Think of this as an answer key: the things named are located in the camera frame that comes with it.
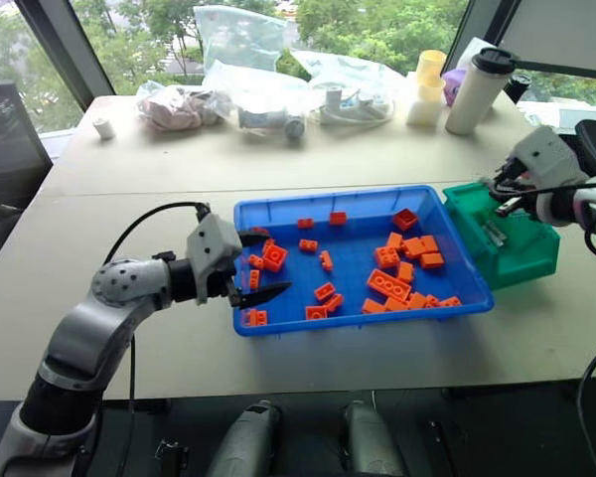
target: plastic bag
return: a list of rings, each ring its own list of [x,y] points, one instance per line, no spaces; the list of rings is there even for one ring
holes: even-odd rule
[[[389,121],[405,78],[385,65],[308,51],[291,52],[312,76],[311,109],[321,124],[376,125]]]
[[[225,65],[276,71],[287,22],[234,7],[195,7],[204,44],[204,68]]]
[[[201,86],[147,81],[137,90],[139,117],[158,131],[196,129],[218,120],[220,98]]]
[[[257,135],[283,133],[292,141],[305,132],[308,86],[303,79],[215,61],[203,86],[228,98],[216,112],[241,129]]]

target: cable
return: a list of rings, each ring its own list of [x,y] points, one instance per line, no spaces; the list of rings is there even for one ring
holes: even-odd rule
[[[154,209],[143,214],[132,224],[130,224],[125,231],[123,231],[121,236],[119,236],[117,241],[110,248],[110,251],[108,252],[108,255],[106,256],[103,264],[106,265],[107,263],[110,263],[112,261],[112,258],[115,256],[123,242],[128,238],[132,231],[134,231],[143,221],[145,221],[149,217],[154,216],[159,212],[166,211],[168,209],[176,209],[180,207],[194,207],[195,209],[197,209],[197,219],[199,220],[199,222],[203,219],[203,217],[210,213],[210,208],[206,204],[203,204],[201,202],[172,202],[170,204],[164,204],[163,206],[155,207]],[[137,346],[135,344],[135,337],[133,336],[130,340],[130,389],[128,392],[128,412],[130,413],[130,420],[128,423],[128,434],[126,436],[121,457],[119,459],[119,464],[117,466],[117,477],[123,476],[125,472],[126,462],[128,461],[128,454],[130,452],[130,446],[132,444],[132,434],[134,432],[135,427],[136,352]],[[99,439],[97,438],[93,443],[93,447],[91,450],[93,455],[97,450],[98,443]]]
[[[584,237],[585,244],[587,245],[587,248],[589,248],[589,251],[591,251],[592,253],[594,253],[596,255],[596,245],[594,245],[594,242],[592,241],[592,234],[594,233],[595,229],[596,229],[596,217],[589,224],[589,226],[587,227],[587,230],[585,230],[585,237]]]
[[[591,457],[592,464],[596,470],[596,451],[594,450],[594,445],[592,444],[592,439],[589,436],[589,432],[587,431],[587,425],[585,424],[585,416],[583,413],[583,392],[585,391],[585,385],[591,379],[592,374],[596,370],[596,356],[592,359],[589,366],[583,373],[583,377],[580,380],[578,385],[578,393],[576,394],[576,412],[578,413],[578,420],[580,420],[580,427],[583,431],[583,437],[585,437],[585,443],[587,444],[587,449],[589,450],[589,456]]]

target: orange lego brick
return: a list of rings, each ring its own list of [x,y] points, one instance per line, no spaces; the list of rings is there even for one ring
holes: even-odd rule
[[[267,324],[267,312],[264,310],[254,310],[251,308],[247,314],[247,325],[263,326]]]
[[[424,243],[419,238],[409,238],[403,241],[406,248],[406,258],[414,259],[426,252]]]
[[[322,250],[320,253],[320,264],[326,271],[331,271],[334,269],[334,263],[331,260],[331,256],[326,250]]]
[[[416,291],[408,296],[408,299],[405,303],[409,310],[419,310],[420,308],[423,308],[425,304],[426,297],[421,293],[417,293]]]
[[[417,224],[417,216],[408,209],[399,211],[393,216],[393,223],[396,224],[403,232]]]
[[[276,240],[274,240],[273,238],[268,238],[265,243],[262,245],[262,252],[263,254],[265,254],[265,251],[269,248],[270,245],[274,245],[276,243]]]
[[[403,311],[408,309],[408,307],[404,305],[401,301],[397,301],[391,297],[386,298],[386,303],[384,303],[384,307],[386,308],[386,311]]]
[[[413,281],[413,264],[407,261],[401,261],[397,268],[397,279],[404,283],[410,283]]]
[[[262,255],[262,261],[265,264],[265,269],[271,271],[280,271],[289,252],[284,248],[273,244],[270,245],[265,253]]]
[[[371,300],[370,298],[367,298],[362,305],[362,312],[365,314],[383,313],[384,311],[386,311],[386,308],[384,307],[384,305],[380,305],[379,303]]]
[[[438,308],[439,306],[439,299],[436,296],[426,296],[426,304],[424,305],[424,308]]]
[[[249,272],[249,288],[255,290],[260,283],[260,270],[251,270]]]
[[[339,306],[345,302],[345,297],[341,293],[336,293],[325,302],[324,307],[327,308],[327,313],[333,313]]]
[[[406,301],[406,297],[410,293],[410,285],[376,268],[371,273],[367,286],[402,303]]]
[[[439,306],[461,306],[461,300],[456,296],[451,296],[439,302]]]
[[[298,219],[298,229],[312,229],[314,227],[313,219]]]
[[[327,318],[327,308],[325,306],[305,306],[305,314],[308,320],[320,320]]]
[[[437,242],[435,241],[434,236],[421,236],[419,239],[426,248],[425,253],[434,253],[436,251],[439,251],[439,247],[437,246]]]
[[[402,236],[400,234],[391,232],[388,235],[388,240],[386,241],[386,246],[392,246],[393,248],[400,248],[401,241],[402,241]]]
[[[439,268],[444,265],[444,257],[441,253],[424,253],[419,257],[422,268]]]
[[[318,243],[315,240],[305,240],[301,238],[298,242],[298,248],[302,251],[316,251],[318,249]]]
[[[336,287],[331,281],[328,281],[322,286],[319,286],[314,290],[314,295],[318,298],[319,301],[325,301],[331,295],[336,292]]]
[[[265,267],[263,259],[258,255],[250,255],[249,264],[254,268],[258,268],[259,270],[262,270]]]
[[[343,226],[347,223],[346,212],[332,212],[329,214],[329,225],[330,226]]]
[[[379,268],[393,268],[399,265],[397,249],[392,246],[379,246],[374,250],[373,256]]]

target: white bottle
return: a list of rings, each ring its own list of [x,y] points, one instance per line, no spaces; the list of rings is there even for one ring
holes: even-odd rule
[[[516,67],[512,53],[484,48],[473,57],[446,119],[453,134],[471,134],[486,115]]]

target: gray robot arm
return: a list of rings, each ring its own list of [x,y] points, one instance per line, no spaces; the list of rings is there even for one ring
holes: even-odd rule
[[[118,260],[92,278],[85,299],[54,332],[26,399],[0,442],[0,476],[71,476],[92,431],[95,411],[136,328],[173,301],[227,296],[246,308],[270,300],[288,283],[243,295],[232,281],[242,247],[267,239],[238,233],[204,215],[188,239],[187,257]]]

